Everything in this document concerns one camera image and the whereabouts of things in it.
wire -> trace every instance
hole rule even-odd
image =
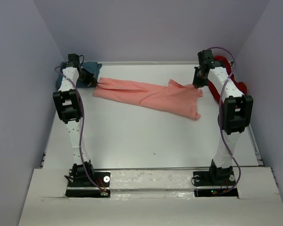
[[[231,57],[232,57],[232,59],[233,59],[233,62],[235,62],[235,58],[233,57],[233,55],[232,55],[229,51],[227,51],[226,49],[224,49],[224,48],[221,48],[221,47],[211,47],[211,48],[208,48],[208,49],[216,49],[216,48],[217,48],[217,49],[222,49],[222,50],[224,50],[225,52],[227,52],[228,54],[230,54]],[[230,80],[230,78],[231,78],[231,76],[232,76],[232,74],[233,74],[233,70],[234,70],[234,66],[233,66],[233,68],[232,68],[232,72],[228,75],[228,77],[227,77],[227,79],[225,80],[225,82],[224,82],[224,84],[223,84],[223,87],[222,87],[222,89],[221,89],[220,99],[219,99],[219,117],[218,117],[218,122],[219,122],[219,128],[220,128],[221,139],[222,139],[222,141],[223,141],[223,143],[224,143],[224,145],[225,145],[225,147],[226,147],[226,149],[227,149],[229,155],[232,157],[233,161],[234,161],[235,164],[237,165],[237,168],[238,168],[238,171],[239,171],[239,175],[238,175],[238,178],[237,178],[237,180],[236,180],[236,183],[235,183],[229,190],[227,190],[226,192],[224,192],[223,194],[228,193],[228,192],[230,192],[231,190],[233,190],[233,189],[237,186],[237,184],[238,184],[238,182],[239,182],[239,180],[240,180],[240,177],[241,177],[241,168],[240,168],[238,162],[236,161],[236,159],[234,158],[233,153],[232,153],[232,151],[230,150],[229,146],[227,145],[227,143],[226,143],[226,141],[225,141],[225,137],[224,137],[224,135],[223,135],[223,131],[222,131],[222,96],[223,96],[223,93],[224,93],[224,91],[225,91],[226,84],[228,83],[228,81]]]
[[[83,57],[83,60],[82,60],[82,62],[81,62],[81,66],[83,65],[83,63],[84,63],[84,59],[85,59],[85,57],[84,57],[84,55],[79,55],[79,58],[80,57]]]
[[[227,191],[228,190],[228,182],[227,182],[227,180],[225,179],[225,182],[226,182],[226,190],[225,191]]]
[[[102,185],[102,187],[104,188],[104,191],[106,191],[106,188],[105,188],[105,186],[104,186],[104,184],[103,184],[102,180],[101,180],[100,178],[98,178],[98,180],[100,181],[100,184],[101,184],[101,185]]]
[[[89,179],[89,181],[94,185],[96,186],[97,188],[100,189],[100,186],[98,186],[89,176],[88,174],[88,171],[86,169],[86,166],[84,164],[84,158],[83,158],[83,154],[82,154],[82,138],[83,138],[83,129],[84,129],[84,122],[85,122],[85,113],[84,113],[84,106],[83,106],[83,102],[82,102],[82,97],[79,93],[79,90],[77,89],[76,85],[74,84],[73,81],[71,81],[66,75],[64,75],[62,72],[59,72],[57,69],[58,68],[61,68],[61,66],[57,66],[55,67],[55,72],[62,75],[65,79],[67,79],[71,84],[72,86],[75,88],[75,91],[78,95],[78,99],[81,103],[81,111],[82,111],[82,128],[81,128],[81,133],[80,133],[80,141],[79,141],[79,150],[80,150],[80,156],[81,156],[81,161],[82,161],[82,164],[83,164],[83,168],[84,168],[84,171],[85,171],[85,174],[86,174],[86,177]]]
[[[223,183],[221,183],[221,187],[217,190],[219,192],[222,189]]]
[[[193,185],[194,187],[197,187],[197,186],[195,186],[195,184],[192,182],[193,180],[194,180],[194,182],[200,181],[200,180],[199,180],[199,176],[197,176],[197,177],[192,177],[192,179],[191,179],[192,185]]]

red cloth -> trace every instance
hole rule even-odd
[[[224,57],[224,56],[215,56],[214,57],[215,60],[221,61],[224,63],[225,68],[226,68],[226,72],[229,75],[232,72],[232,68],[230,63],[228,62],[228,60]],[[234,82],[235,86],[238,88],[238,90],[240,90],[242,93],[244,93],[244,95],[246,95],[247,93],[247,88],[246,85],[244,84],[244,82],[237,82],[235,80],[235,76],[234,74],[231,76],[231,80]],[[214,84],[211,83],[210,81],[208,81],[208,88],[211,91],[214,99],[219,102],[220,99],[220,94],[218,93],[217,89],[215,88]]]

pink shirt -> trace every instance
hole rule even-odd
[[[174,80],[168,86],[149,83],[100,78],[95,97],[114,100],[131,105],[148,107],[196,120],[196,100],[202,97],[202,90],[192,84],[180,85]]]

white wall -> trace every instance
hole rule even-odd
[[[95,61],[195,61],[237,55],[268,0],[34,0],[60,51]]]
[[[283,200],[283,0],[271,0],[243,46],[237,67],[254,98],[251,124]]]
[[[32,0],[0,0],[0,226],[16,226],[54,113],[62,56]]]

blue cloth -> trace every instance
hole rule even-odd
[[[85,62],[83,63],[82,67],[89,71],[90,73],[94,74],[94,78],[97,80],[99,77],[100,69],[102,67],[102,64],[98,64],[98,62]],[[58,76],[58,79],[56,81],[56,88],[59,89],[62,84],[62,75]],[[95,86],[86,86],[81,81],[76,81],[76,87],[77,88],[94,88]]]

